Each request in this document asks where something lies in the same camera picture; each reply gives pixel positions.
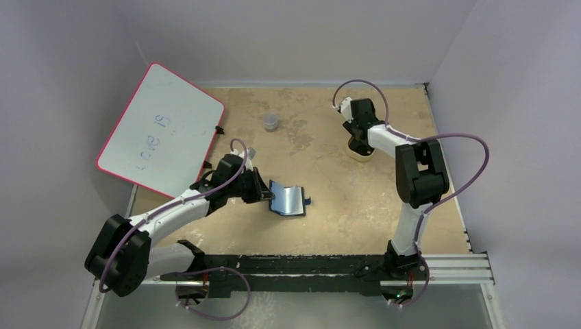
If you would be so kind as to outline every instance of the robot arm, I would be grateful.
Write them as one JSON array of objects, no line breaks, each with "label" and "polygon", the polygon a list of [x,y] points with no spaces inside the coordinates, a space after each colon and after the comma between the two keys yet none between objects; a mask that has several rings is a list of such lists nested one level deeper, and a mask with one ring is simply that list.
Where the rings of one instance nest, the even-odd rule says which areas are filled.
[{"label": "robot arm", "polygon": [[[403,201],[397,229],[388,244],[388,255],[394,268],[405,269],[415,264],[417,243],[421,237],[428,215],[424,215],[421,227],[420,216],[432,204],[440,201],[449,188],[448,174],[438,141],[422,142],[418,138],[395,130],[375,115],[370,99],[344,99],[337,111],[345,122],[343,127],[351,134],[347,154],[366,162],[375,149],[395,159],[397,193]],[[419,164],[427,166],[419,169]]]},{"label": "robot arm", "polygon": [[[243,164],[244,153],[234,150],[226,154],[212,172],[211,179],[206,179],[209,173],[204,175],[179,197],[145,214],[128,219],[120,215],[110,217],[85,260],[85,268],[121,297],[135,290],[146,278],[190,269],[199,249],[188,241],[178,241],[170,247],[152,247],[187,223],[223,207],[228,198],[240,197],[247,204],[273,199],[274,194],[262,181],[258,169],[252,167],[254,150],[251,148],[248,153],[240,175],[205,197],[198,195],[223,185],[236,174]],[[126,235],[129,238],[125,246],[105,271],[107,262]]]}]

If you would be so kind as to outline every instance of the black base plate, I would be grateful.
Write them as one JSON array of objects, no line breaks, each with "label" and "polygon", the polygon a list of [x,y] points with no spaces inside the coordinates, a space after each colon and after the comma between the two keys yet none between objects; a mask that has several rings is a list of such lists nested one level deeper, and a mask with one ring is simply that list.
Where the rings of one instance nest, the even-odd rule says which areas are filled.
[{"label": "black base plate", "polygon": [[[363,296],[382,295],[381,281],[406,281],[409,271],[415,280],[425,274],[415,267],[394,273],[384,265],[384,255],[203,255],[197,268],[230,267],[241,272],[252,291],[352,292]],[[179,273],[161,277],[166,281],[202,280]],[[244,282],[228,271],[209,275],[210,298],[229,297],[232,291],[246,291]]]}]

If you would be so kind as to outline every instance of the gray wall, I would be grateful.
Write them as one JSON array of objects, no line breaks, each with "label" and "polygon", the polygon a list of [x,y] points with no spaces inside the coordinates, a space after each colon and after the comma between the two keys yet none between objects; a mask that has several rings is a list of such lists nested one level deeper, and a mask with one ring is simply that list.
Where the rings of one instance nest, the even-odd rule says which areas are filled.
[{"label": "gray wall", "polygon": [[150,62],[199,84],[430,80],[475,0],[117,0]]},{"label": "gray wall", "polygon": [[78,328],[131,186],[94,161],[145,64],[112,1],[0,1],[0,328]]},{"label": "gray wall", "polygon": [[[460,196],[490,252],[510,328],[579,328],[581,2],[478,0],[429,88],[441,132],[482,136],[490,166]],[[456,185],[480,165],[445,149]]]}]

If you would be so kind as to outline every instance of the beige tabletop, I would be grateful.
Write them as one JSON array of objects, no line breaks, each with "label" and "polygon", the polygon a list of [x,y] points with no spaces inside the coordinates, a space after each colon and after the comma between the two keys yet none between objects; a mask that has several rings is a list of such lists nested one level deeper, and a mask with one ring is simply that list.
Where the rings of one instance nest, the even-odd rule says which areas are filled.
[{"label": "beige tabletop", "polygon": [[[268,184],[304,186],[312,198],[305,217],[281,217],[268,203],[231,199],[210,216],[194,221],[163,240],[188,239],[209,254],[381,254],[392,237],[401,208],[395,189],[395,161],[377,151],[367,163],[345,153],[349,134],[330,105],[332,88],[208,88],[226,105],[225,135],[217,136],[209,161],[215,166],[238,137],[256,151],[253,165]],[[436,133],[422,88],[384,89],[389,121],[417,137]],[[368,88],[346,88],[338,97],[372,98],[378,117],[384,106]],[[266,111],[278,113],[275,132],[262,127]],[[138,190],[134,214],[167,202],[145,188]],[[466,254],[467,244],[456,203],[433,211],[425,230],[427,254]]]}]

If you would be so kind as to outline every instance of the clear plastic cup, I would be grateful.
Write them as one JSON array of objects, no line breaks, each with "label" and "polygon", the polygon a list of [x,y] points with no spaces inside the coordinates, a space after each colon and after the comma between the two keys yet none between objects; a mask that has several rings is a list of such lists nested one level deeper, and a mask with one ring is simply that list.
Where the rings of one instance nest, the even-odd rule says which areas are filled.
[{"label": "clear plastic cup", "polygon": [[262,122],[264,123],[264,130],[273,132],[278,128],[278,114],[274,112],[266,112],[262,116]]}]

